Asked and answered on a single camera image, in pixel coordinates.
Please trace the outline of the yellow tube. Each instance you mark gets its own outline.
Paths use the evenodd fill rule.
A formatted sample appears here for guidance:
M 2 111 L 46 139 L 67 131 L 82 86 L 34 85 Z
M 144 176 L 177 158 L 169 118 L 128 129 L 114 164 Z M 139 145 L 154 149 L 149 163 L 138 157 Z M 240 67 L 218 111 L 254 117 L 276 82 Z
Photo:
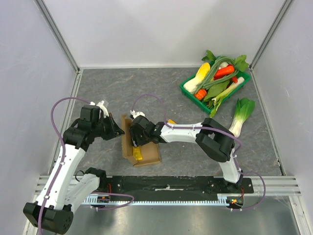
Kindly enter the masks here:
M 142 154 L 141 154 L 141 150 L 140 147 L 132 147 L 133 150 L 133 157 L 135 158 L 136 161 L 141 161 L 143 160 Z

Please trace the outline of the brown cardboard express box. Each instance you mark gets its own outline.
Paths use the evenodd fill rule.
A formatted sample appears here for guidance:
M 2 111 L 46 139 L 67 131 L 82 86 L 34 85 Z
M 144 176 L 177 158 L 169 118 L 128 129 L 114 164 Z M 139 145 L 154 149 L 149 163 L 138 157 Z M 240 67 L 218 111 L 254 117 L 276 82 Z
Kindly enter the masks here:
M 136 161 L 133 157 L 133 142 L 129 132 L 132 120 L 127 117 L 126 114 L 121 116 L 121 128 L 125 134 L 121 138 L 122 146 L 122 156 L 127 159 L 134 167 L 144 166 L 144 165 L 153 165 L 161 162 L 161 157 L 159 154 L 159 148 L 157 144 L 152 142 L 140 146 L 141 154 L 143 160 Z

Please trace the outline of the yellow utility knife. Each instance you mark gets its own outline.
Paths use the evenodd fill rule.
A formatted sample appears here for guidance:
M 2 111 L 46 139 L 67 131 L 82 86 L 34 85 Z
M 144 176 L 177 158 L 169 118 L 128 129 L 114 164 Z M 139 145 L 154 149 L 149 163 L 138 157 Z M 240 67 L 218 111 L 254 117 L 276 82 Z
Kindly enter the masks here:
M 176 123 L 175 123 L 173 120 L 171 120 L 171 119 L 168 119 L 167 122 L 168 122 L 168 123 L 171 123 L 171 124 L 176 124 Z

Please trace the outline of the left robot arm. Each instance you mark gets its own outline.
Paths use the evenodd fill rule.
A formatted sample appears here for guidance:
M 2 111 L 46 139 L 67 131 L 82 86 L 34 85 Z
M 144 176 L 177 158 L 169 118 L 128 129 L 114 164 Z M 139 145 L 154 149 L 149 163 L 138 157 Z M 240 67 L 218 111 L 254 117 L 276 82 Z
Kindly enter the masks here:
M 105 141 L 124 135 L 104 102 L 81 108 L 80 117 L 64 132 L 59 157 L 35 202 L 27 202 L 23 213 L 38 229 L 65 234 L 77 208 L 94 191 L 108 188 L 106 172 L 89 168 L 76 186 L 69 189 L 75 170 L 96 138 Z

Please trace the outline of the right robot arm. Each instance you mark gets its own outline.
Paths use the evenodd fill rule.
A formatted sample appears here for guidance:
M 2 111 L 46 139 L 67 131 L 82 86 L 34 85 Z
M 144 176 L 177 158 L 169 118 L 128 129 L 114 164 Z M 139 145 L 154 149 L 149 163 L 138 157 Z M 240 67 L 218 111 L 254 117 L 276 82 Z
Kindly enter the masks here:
M 154 124 L 144 115 L 131 114 L 129 131 L 133 146 L 139 147 L 150 142 L 154 144 L 188 142 L 197 144 L 212 160 L 219 163 L 223 172 L 224 187 L 234 193 L 242 186 L 242 170 L 234 161 L 236 137 L 211 118 L 196 124 Z

